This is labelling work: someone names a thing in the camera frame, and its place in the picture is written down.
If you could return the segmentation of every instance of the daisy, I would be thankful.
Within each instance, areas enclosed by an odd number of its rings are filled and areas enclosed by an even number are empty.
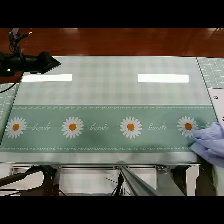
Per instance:
[[[192,137],[193,131],[198,129],[197,122],[194,118],[186,116],[179,119],[177,127],[179,128],[178,131],[182,132],[182,135],[185,137]]]
[[[76,136],[82,134],[81,131],[83,130],[83,126],[83,121],[78,117],[69,117],[65,122],[63,122],[63,135],[66,135],[66,138],[75,138]]]
[[[26,121],[23,118],[15,117],[8,122],[5,131],[8,138],[17,138],[26,130]]]
[[[123,135],[126,135],[126,138],[135,138],[141,134],[140,131],[142,130],[140,121],[134,117],[123,119],[120,127],[120,131],[123,131]]]

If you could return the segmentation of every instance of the yellow flower center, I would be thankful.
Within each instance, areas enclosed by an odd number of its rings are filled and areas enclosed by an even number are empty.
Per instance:
[[[134,126],[134,124],[128,124],[127,128],[128,128],[129,131],[134,131],[135,126]]]
[[[186,123],[186,124],[185,124],[185,128],[186,128],[187,130],[191,130],[191,129],[192,129],[192,124]]]
[[[76,124],[70,124],[70,125],[69,125],[69,129],[70,129],[71,131],[74,131],[74,130],[76,129]]]
[[[13,130],[13,131],[17,131],[17,130],[19,130],[19,124],[14,124],[14,125],[12,126],[12,130]]]

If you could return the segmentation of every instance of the daisy print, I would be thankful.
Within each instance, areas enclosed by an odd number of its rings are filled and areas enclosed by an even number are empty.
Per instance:
[[[177,127],[179,128],[178,131],[182,132],[182,135],[185,137],[192,137],[193,131],[198,129],[197,122],[194,118],[186,116],[179,119]]]
[[[81,119],[79,119],[78,117],[69,117],[65,122],[63,122],[63,135],[66,135],[66,138],[75,138],[76,136],[82,134],[83,127],[84,125]]]
[[[123,119],[120,127],[120,131],[123,132],[123,135],[130,139],[139,136],[141,134],[140,131],[142,130],[140,121],[134,117],[126,117],[126,119]]]
[[[6,126],[6,135],[8,138],[17,138],[23,134],[23,131],[26,130],[26,121],[21,117],[15,117],[8,122]]]

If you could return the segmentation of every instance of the red brown background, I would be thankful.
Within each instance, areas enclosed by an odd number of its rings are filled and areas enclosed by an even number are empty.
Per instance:
[[[0,28],[2,52],[9,52],[9,31]],[[21,41],[25,54],[224,57],[224,28],[20,28],[28,32]]]

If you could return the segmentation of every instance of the wooden floor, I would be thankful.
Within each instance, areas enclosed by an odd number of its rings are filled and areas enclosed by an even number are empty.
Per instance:
[[[0,28],[0,51],[9,52]],[[224,28],[21,28],[25,54],[224,57]]]

